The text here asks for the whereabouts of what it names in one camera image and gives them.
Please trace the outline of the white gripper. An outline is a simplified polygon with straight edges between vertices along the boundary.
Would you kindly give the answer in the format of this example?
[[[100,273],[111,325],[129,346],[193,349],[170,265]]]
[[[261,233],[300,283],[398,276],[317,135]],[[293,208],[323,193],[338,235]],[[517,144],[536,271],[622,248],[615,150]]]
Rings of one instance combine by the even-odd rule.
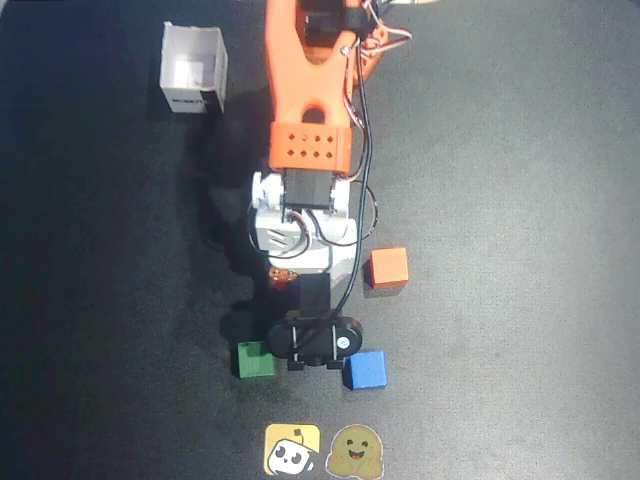
[[[256,246],[272,267],[272,288],[286,290],[297,274],[328,273],[336,288],[353,272],[356,222],[325,214],[259,214],[254,222]]]

